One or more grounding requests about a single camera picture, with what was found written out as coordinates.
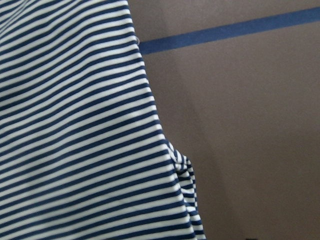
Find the navy white striped polo shirt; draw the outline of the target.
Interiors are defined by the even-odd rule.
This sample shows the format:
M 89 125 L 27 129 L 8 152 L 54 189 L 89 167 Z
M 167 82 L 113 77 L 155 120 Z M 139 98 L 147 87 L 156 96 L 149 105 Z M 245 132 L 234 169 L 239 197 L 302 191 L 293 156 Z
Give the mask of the navy white striped polo shirt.
M 127 1 L 1 1 L 0 237 L 206 238 Z

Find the long blue tape strip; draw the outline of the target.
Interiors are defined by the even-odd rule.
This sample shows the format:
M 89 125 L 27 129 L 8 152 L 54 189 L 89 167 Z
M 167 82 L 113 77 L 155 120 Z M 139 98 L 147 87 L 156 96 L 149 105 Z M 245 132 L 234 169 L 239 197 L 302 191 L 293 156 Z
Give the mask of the long blue tape strip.
M 143 55 L 148 55 L 260 32 L 314 23 L 319 20 L 320 8 L 314 7 L 143 41 L 139 44 L 139 49 Z

